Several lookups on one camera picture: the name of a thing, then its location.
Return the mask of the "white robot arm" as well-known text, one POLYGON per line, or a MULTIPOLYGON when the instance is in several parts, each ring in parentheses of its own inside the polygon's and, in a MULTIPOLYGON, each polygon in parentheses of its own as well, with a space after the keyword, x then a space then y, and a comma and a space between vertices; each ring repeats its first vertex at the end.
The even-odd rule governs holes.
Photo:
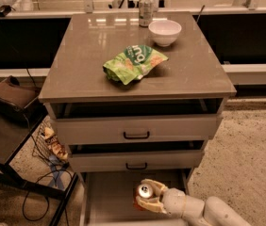
POLYGON ((135 201, 142 209, 181 218, 189 226, 251 226, 218 197, 212 196, 202 201, 152 179, 141 180, 135 201))

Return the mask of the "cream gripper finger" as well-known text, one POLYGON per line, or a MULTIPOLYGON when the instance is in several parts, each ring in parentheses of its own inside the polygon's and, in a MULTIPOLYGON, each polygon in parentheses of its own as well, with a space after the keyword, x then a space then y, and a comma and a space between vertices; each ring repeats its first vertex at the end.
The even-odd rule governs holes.
POLYGON ((154 189, 154 197, 162 195, 167 189, 165 184, 152 179, 144 179, 141 181, 141 183, 147 183, 154 189))
POLYGON ((154 212, 154 213, 161 213, 166 214, 166 210, 164 208, 164 204, 159 200, 158 197, 151 198, 151 199, 144 199, 141 196, 136 197, 137 205, 141 208, 154 212))

